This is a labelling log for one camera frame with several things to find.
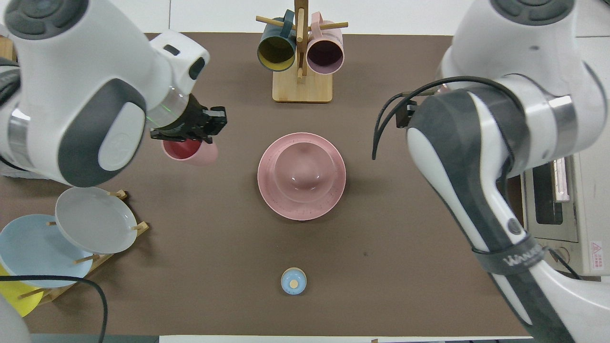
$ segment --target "pink mug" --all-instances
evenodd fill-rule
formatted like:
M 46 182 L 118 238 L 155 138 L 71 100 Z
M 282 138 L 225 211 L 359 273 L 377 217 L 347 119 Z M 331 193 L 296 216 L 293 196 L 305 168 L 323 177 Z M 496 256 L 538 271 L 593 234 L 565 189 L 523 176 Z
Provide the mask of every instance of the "pink mug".
M 341 29 L 321 30 L 325 24 L 333 22 L 322 20 L 320 12 L 311 15 L 307 65 L 318 74 L 333 74 L 343 65 L 343 34 Z
M 163 151 L 172 160 L 191 165 L 210 165 L 218 157 L 218 147 L 214 143 L 187 139 L 184 142 L 162 141 Z

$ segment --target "mug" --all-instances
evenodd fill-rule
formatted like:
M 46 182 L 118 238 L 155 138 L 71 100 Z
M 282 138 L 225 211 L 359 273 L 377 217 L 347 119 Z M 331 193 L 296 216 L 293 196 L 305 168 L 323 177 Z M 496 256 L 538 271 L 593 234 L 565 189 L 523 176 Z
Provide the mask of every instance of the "mug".
M 307 65 L 318 74 L 333 74 L 343 65 L 343 34 L 341 29 L 320 29 L 320 25 L 332 23 L 332 21 L 322 20 L 320 12 L 311 15 L 311 34 L 307 44 Z
M 184 142 L 162 141 L 163 151 L 172 160 L 191 165 L 210 165 L 218 158 L 218 147 L 214 143 L 187 139 Z
M 296 32 L 292 29 L 294 17 L 293 11 L 286 10 L 283 18 L 274 18 L 283 21 L 283 27 L 272 24 L 265 26 L 257 49 L 263 67 L 271 71 L 284 71 L 295 63 Z

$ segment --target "brown table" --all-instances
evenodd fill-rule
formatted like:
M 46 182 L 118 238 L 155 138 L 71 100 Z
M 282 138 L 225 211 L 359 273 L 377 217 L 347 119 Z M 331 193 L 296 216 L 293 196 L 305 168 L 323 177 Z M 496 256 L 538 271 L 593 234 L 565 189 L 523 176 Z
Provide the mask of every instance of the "brown table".
M 329 104 L 278 104 L 259 65 L 260 34 L 190 34 L 212 54 L 194 94 L 226 106 L 211 167 L 169 160 L 145 139 L 133 163 L 101 185 L 126 189 L 151 229 L 90 277 L 109 300 L 110 334 L 338 336 L 527 335 L 480 269 L 457 224 L 420 175 L 404 131 L 390 125 L 371 161 L 375 117 L 387 98 L 434 79 L 450 37 L 346 35 L 346 61 Z M 256 183 L 275 139 L 313 132 L 347 169 L 328 214 L 293 222 Z M 67 186 L 0 178 L 0 227 L 53 214 Z M 279 278 L 307 274 L 289 296 Z M 77 285 L 26 317 L 34 333 L 97 333 L 95 292 Z

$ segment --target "light blue plate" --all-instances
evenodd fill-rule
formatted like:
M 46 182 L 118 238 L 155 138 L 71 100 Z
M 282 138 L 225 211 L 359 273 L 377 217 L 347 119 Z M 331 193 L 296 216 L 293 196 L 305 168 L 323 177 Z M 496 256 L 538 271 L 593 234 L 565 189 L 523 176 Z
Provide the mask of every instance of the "light blue plate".
M 55 217 L 31 214 L 19 217 L 0 233 L 0 262 L 10 275 L 62 275 L 84 277 L 93 261 L 74 264 L 91 256 L 64 238 L 57 226 L 47 226 Z M 23 281 L 34 287 L 55 288 L 72 281 Z
M 305 273 L 296 267 L 288 268 L 284 274 L 282 274 L 282 289 L 284 292 L 290 295 L 297 295 L 302 293 L 307 286 L 307 277 Z

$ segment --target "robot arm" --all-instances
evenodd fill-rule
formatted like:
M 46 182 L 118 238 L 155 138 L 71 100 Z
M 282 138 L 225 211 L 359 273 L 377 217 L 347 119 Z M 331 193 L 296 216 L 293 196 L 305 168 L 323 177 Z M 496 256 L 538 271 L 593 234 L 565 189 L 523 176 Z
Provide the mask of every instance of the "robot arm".
M 568 0 L 475 0 L 442 76 L 493 79 L 522 109 L 497 88 L 462 82 L 426 99 L 407 129 L 415 164 L 540 343 L 610 337 L 610 284 L 555 272 L 496 188 L 500 176 L 585 149 L 601 133 L 605 96 L 579 58 L 574 19 Z
M 108 0 L 12 0 L 5 23 L 21 87 L 0 104 L 0 156 L 17 167 L 95 186 L 131 161 L 146 122 L 153 138 L 208 142 L 226 123 L 190 94 L 209 53 L 173 31 L 149 42 Z

